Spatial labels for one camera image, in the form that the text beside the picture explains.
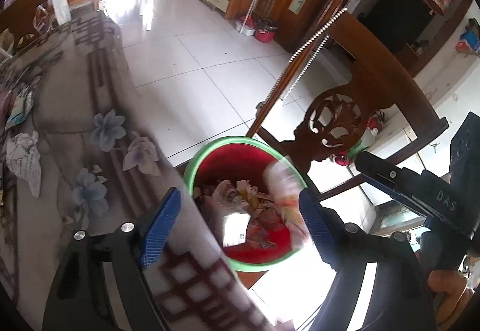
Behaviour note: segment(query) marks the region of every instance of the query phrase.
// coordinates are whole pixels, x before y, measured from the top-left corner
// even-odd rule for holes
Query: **wooden chair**
[[[33,27],[33,19],[37,6],[49,0],[16,0],[5,10],[0,12],[0,33],[8,28],[14,36],[13,47],[15,51],[25,47],[40,37],[40,33]],[[21,47],[18,42],[21,38],[33,35],[32,38],[23,40]]]
[[[331,3],[321,24],[328,21],[337,9],[338,3]],[[418,152],[448,128],[446,118],[438,118],[428,99],[402,64],[355,17],[348,12],[343,13],[326,32],[355,58],[350,67],[351,81],[320,94],[311,103],[303,121],[294,131],[295,140],[278,142],[260,125],[307,57],[309,51],[304,51],[306,53],[301,59],[291,63],[274,94],[259,111],[247,133],[249,137],[258,133],[279,152],[289,155],[298,170],[306,175],[312,160],[322,161],[331,154],[347,151],[354,146],[362,137],[370,116],[378,109],[386,109],[393,104],[398,106],[417,136],[413,142],[387,159],[393,164],[398,164]],[[311,43],[308,49],[316,47],[320,39],[321,37]],[[328,123],[321,123],[320,116],[325,108],[330,111],[331,118]],[[346,134],[334,138],[332,130],[335,128],[343,128]],[[364,181],[363,175],[358,175],[323,193],[320,200],[340,194]]]

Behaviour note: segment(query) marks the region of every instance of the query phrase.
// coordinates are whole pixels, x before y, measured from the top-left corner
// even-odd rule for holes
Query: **green trash can rim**
[[[290,163],[290,161],[285,159],[285,157],[281,153],[279,153],[272,147],[258,140],[251,139],[249,137],[226,136],[226,137],[221,137],[220,139],[214,140],[212,142],[209,142],[207,145],[203,146],[200,149],[200,151],[198,151],[192,159],[190,159],[190,162],[188,163],[187,168],[185,169],[185,173],[183,175],[183,180],[187,186],[187,189],[190,195],[193,195],[194,193],[195,177],[198,172],[198,168],[200,167],[202,162],[205,160],[205,158],[209,154],[212,153],[212,151],[214,151],[219,147],[225,146],[227,144],[247,144],[250,146],[257,147],[262,151],[265,151],[266,153],[272,155],[278,161],[282,161],[284,164],[286,164],[293,170],[295,177],[300,183],[300,186],[302,189],[307,187],[307,184],[305,183],[304,179],[302,178],[300,173],[297,171],[297,169]],[[246,262],[241,262],[239,260],[232,259],[232,258],[229,258],[229,261],[230,261],[230,266],[237,271],[267,271],[267,270],[270,270],[273,266],[283,262],[285,259],[290,258],[296,252],[298,252],[298,250],[292,250],[288,254],[285,254],[284,256],[280,257],[279,259],[275,259],[267,263],[246,263]]]

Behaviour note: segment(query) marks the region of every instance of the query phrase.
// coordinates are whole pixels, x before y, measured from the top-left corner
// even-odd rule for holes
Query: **human hand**
[[[427,283],[433,292],[445,294],[435,318],[438,331],[446,331],[460,317],[474,291],[467,288],[467,279],[458,271],[434,270],[430,273]]]

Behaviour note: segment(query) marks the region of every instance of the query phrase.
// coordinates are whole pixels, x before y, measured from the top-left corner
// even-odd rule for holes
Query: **blue gripper pad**
[[[308,188],[300,192],[298,206],[322,261],[339,268],[341,233],[335,227],[339,220],[343,229],[342,220],[334,210],[323,208]]]
[[[140,259],[143,270],[158,260],[181,207],[182,196],[178,189],[174,189],[164,201],[143,239],[144,250]]]

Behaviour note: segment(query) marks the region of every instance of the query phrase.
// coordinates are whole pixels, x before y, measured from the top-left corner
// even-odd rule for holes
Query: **trash can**
[[[232,183],[243,179],[267,192],[263,182],[263,171],[270,163],[282,160],[294,172],[301,188],[306,187],[300,173],[284,157],[270,146],[249,137],[228,136],[214,140],[204,146],[189,162],[183,180],[190,194],[200,184],[216,183],[229,179]],[[235,247],[224,248],[230,265],[238,271],[265,271],[291,257],[296,251],[290,244],[287,228],[276,237],[270,237],[277,247],[260,252],[236,252]]]
[[[254,37],[263,43],[271,42],[278,30],[278,25],[267,18],[260,18],[256,23],[257,31]]]

